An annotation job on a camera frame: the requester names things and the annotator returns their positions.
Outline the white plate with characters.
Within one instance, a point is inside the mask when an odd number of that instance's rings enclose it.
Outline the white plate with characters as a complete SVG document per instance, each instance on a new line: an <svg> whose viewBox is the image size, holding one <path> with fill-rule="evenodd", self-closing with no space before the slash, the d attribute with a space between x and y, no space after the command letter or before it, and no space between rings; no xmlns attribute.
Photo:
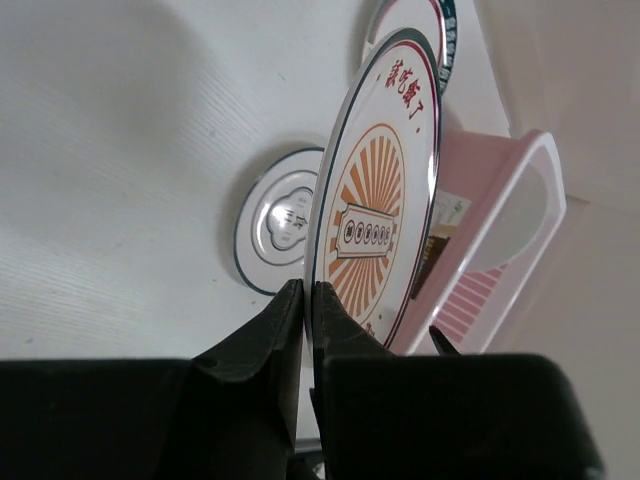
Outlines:
<svg viewBox="0 0 640 480"><path fill-rule="evenodd" d="M233 254L242 280L273 296L304 273L312 197L324 149L306 147L284 155L256 180L235 223Z"/></svg>

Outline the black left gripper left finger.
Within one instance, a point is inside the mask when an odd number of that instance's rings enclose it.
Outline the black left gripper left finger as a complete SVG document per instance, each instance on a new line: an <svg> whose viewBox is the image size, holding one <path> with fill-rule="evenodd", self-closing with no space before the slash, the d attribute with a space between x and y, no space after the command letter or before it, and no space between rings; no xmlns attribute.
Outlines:
<svg viewBox="0 0 640 480"><path fill-rule="evenodd" d="M281 479L295 440L302 284L190 359L1 365L5 479Z"/></svg>

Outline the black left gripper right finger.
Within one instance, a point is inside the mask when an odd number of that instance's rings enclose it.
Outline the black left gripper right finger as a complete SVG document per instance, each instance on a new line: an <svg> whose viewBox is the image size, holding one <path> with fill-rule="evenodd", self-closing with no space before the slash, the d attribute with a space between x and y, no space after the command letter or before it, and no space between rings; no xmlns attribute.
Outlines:
<svg viewBox="0 0 640 480"><path fill-rule="evenodd" d="M531 354L398 356L312 288L312 401L331 479L602 479L560 367Z"/></svg>

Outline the orange sunburst plate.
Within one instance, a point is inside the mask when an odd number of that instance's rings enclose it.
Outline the orange sunburst plate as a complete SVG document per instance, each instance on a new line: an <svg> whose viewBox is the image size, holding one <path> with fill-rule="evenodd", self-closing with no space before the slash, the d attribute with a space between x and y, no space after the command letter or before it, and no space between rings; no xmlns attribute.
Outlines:
<svg viewBox="0 0 640 480"><path fill-rule="evenodd" d="M434 208L441 89L425 35L411 27L374 46L343 100L312 197L304 258L312 288L329 283L384 346L402 323Z"/></svg>

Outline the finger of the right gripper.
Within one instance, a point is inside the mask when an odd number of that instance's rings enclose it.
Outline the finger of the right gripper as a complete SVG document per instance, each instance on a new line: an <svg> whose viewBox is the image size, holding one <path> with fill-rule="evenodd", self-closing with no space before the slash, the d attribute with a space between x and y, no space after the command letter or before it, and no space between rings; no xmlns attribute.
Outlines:
<svg viewBox="0 0 640 480"><path fill-rule="evenodd" d="M429 327L429 335L439 355L459 355L460 352L449 341L446 335L435 325Z"/></svg>

